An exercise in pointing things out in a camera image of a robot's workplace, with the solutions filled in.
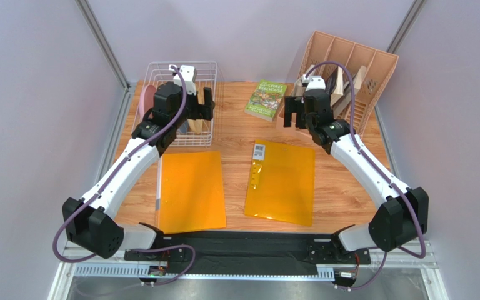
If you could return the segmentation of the pink plate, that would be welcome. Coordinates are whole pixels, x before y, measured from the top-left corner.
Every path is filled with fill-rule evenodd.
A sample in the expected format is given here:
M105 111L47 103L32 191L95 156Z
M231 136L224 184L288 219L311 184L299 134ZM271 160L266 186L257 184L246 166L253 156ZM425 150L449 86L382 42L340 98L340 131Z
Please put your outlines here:
M138 104L138 113L142 121L145 119L145 114L154 105L154 95L156 91L157 89L153 84L147 84L142 88Z

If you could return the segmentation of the cream yellow plate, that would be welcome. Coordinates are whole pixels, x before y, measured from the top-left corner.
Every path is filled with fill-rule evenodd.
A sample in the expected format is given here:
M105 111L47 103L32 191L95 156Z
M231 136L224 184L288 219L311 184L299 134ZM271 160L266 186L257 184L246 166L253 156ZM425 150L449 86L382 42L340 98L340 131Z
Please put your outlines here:
M203 120L202 119L188 119L189 130L194 134L201 134L203 131Z

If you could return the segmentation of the blue plate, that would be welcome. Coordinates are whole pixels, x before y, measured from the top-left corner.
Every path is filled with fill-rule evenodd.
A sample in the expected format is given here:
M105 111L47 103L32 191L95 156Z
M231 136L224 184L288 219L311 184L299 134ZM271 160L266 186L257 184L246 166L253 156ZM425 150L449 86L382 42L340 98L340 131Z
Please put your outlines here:
M189 132L189 122L184 121L177 129L179 134L187 134Z

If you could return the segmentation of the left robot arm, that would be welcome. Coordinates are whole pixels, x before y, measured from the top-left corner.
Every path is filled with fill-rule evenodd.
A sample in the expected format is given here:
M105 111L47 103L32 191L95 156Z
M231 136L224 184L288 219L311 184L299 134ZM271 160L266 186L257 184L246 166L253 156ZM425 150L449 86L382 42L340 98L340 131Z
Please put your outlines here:
M181 125L213 119L215 101L210 87L199 92L193 81L176 79L144 86L138 108L141 122L124 152L85 195L70 197L62 205L64 223L57 233L89 251L91 258L152 248L159 229L148 224L122 226L114 218L138 179L174 142Z

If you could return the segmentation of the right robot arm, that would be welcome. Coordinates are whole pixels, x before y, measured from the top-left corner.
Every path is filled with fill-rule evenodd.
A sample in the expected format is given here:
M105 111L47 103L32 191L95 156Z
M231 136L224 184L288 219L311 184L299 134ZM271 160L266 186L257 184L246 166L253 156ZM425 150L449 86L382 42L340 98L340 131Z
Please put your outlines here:
M429 197L421 188L410 188L388 171L367 149L353 127L336 119L329 95L322 89L306 91L303 97L284 99L284 126L307 129L312 140L342 163L366 190L377 211L372 220L335 232L336 249L349 253L363 248L390 252L396 248L410 253L404 245L418 239L426 255L424 233L427 231Z

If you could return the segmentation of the beige book in organizer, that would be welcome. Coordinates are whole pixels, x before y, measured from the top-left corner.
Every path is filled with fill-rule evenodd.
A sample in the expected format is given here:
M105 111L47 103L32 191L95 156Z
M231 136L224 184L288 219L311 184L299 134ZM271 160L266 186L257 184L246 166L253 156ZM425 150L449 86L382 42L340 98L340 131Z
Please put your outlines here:
M291 96L301 99L303 97L305 89L306 88L303 86L302 77L300 77L294 83L294 87L293 87Z

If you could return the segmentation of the black book in organizer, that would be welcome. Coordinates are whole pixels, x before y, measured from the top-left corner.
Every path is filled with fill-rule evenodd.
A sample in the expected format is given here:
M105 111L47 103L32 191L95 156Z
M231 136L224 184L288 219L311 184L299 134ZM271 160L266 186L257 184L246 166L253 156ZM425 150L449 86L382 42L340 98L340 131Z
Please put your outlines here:
M326 92L330 96L332 96L334 91L338 89L340 78L341 78L340 67L336 67L326 81Z

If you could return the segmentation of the tan book in organizer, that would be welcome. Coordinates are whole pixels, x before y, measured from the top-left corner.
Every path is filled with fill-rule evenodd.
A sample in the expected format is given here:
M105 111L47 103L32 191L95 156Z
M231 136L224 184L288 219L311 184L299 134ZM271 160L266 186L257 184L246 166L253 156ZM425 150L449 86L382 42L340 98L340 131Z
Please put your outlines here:
M359 71L352 77L354 93L356 96L358 95L358 92L363 84L367 70L367 66L361 66ZM338 96L335 101L331 102L331 107L335 118L339 117L351 102L351 87L347 79L344 80L343 87L343 94Z

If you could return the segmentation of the green treehouse book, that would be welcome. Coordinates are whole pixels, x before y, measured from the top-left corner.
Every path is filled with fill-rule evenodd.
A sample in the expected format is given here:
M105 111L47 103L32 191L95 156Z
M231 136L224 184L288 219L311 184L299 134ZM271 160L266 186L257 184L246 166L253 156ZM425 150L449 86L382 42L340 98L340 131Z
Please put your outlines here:
M286 84L260 80L251 94L244 112L265 121L273 122L287 89Z

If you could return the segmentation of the pink file organizer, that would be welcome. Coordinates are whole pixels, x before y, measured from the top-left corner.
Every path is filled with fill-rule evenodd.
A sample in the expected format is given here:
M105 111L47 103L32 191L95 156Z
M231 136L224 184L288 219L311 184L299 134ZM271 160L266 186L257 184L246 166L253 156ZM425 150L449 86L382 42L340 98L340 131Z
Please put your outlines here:
M399 56L374 49L321 31L310 37L297 77L307 73L311 66L331 60L344 64L352 74L366 72L356 93L353 127L361 137L381 94L393 75Z

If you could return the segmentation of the left orange folder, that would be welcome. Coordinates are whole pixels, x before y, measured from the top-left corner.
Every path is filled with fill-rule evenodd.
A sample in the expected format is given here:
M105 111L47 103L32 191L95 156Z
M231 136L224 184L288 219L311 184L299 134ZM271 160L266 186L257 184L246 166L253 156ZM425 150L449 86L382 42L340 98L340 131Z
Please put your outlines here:
M156 225L165 234L227 227L219 151L164 154Z

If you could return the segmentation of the orange folder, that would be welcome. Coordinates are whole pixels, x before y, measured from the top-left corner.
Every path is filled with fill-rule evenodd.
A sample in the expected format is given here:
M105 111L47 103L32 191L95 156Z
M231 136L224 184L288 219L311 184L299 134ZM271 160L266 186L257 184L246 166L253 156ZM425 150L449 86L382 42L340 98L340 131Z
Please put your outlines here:
M244 215L312 226L314 177L313 149L257 139Z
M219 151L164 154L156 225L165 234L227 227Z

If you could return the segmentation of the right orange folder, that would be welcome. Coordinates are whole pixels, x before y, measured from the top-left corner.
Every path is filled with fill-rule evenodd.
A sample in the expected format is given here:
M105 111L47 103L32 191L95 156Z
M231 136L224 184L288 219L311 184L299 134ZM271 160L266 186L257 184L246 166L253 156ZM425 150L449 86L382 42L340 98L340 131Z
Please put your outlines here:
M244 215L312 226L314 177L313 149L257 139Z

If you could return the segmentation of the aluminium frame rail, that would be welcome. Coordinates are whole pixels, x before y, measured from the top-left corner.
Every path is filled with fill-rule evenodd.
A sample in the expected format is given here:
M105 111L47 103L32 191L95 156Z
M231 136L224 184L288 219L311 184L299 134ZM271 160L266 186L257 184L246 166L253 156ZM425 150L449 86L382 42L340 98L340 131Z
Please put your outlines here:
M128 91L131 87L131 84L128 81L110 43L108 42L108 39L93 11L91 4L87 0L75 0L75 3L77 4L79 10L81 11L81 14L87 22L87 25L92 32L92 35L96 39L96 42L98 43L102 53L104 54L106 61L110 65L117 81L125 91Z

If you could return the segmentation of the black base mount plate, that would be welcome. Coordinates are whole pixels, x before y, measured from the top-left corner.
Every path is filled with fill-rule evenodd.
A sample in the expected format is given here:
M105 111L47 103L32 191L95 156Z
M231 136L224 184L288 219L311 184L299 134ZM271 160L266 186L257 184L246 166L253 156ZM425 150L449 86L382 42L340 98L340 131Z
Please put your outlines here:
M367 250L340 255L329 234L199 231L159 236L157 254L126 251L127 261L160 261L167 271L205 275L315 275L318 264L371 264Z

